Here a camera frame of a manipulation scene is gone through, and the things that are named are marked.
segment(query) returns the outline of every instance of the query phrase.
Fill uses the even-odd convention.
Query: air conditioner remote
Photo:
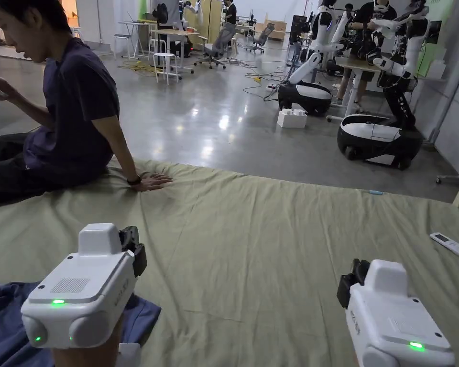
[[[432,233],[430,235],[430,238],[434,240],[435,242],[438,242],[442,246],[450,249],[452,252],[454,252],[458,257],[459,257],[459,244],[448,238],[447,236],[444,236],[442,233],[436,232]]]

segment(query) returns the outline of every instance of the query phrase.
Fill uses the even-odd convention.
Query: concrete floor
[[[153,76],[119,68],[124,59],[103,56],[118,84],[121,123],[133,155],[286,181],[454,200],[458,186],[435,183],[438,174],[454,173],[437,152],[422,150],[411,168],[401,172],[349,162],[337,149],[337,122],[309,117],[305,129],[279,128],[277,102],[264,102],[243,89],[258,86],[245,78],[247,73],[271,73],[284,65],[285,45],[269,41],[264,55],[240,50],[238,58],[253,69],[229,65],[226,70],[221,66],[210,70],[197,65],[194,75],[184,74],[183,81],[171,80],[170,86],[162,81],[157,84]],[[38,103],[44,103],[42,70],[42,65],[0,58],[0,75]],[[320,74],[318,80],[327,87],[339,82]],[[267,82],[263,80],[262,85],[249,91],[265,96]],[[367,109],[385,108],[382,100],[366,96]],[[0,103],[0,126],[27,119],[15,107]]]

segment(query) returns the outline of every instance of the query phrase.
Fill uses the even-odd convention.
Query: man's hair
[[[28,8],[38,9],[51,28],[71,33],[65,10],[59,0],[0,0],[0,9],[21,22],[25,21]]]

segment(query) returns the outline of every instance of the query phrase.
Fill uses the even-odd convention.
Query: mattress
[[[162,307],[143,366],[350,367],[337,299],[354,258],[404,264],[411,293],[459,367],[459,210],[427,199],[141,162],[174,182],[139,194],[113,162],[101,180],[0,207],[0,283],[43,279],[89,223],[137,226],[148,267],[136,293]]]

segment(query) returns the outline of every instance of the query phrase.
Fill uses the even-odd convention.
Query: office chair
[[[226,23],[219,32],[219,36],[214,41],[214,43],[207,43],[204,45],[204,55],[206,58],[199,61],[200,64],[203,62],[209,63],[209,68],[212,69],[212,63],[214,62],[217,65],[222,65],[219,60],[223,57],[228,43],[236,34],[236,25],[231,23]]]
[[[252,51],[255,52],[256,50],[259,50],[261,54],[265,53],[263,46],[267,42],[270,34],[273,32],[274,29],[275,29],[275,24],[268,23],[267,27],[263,30],[263,32],[258,38],[253,37],[253,46],[245,46],[244,48],[250,52]]]

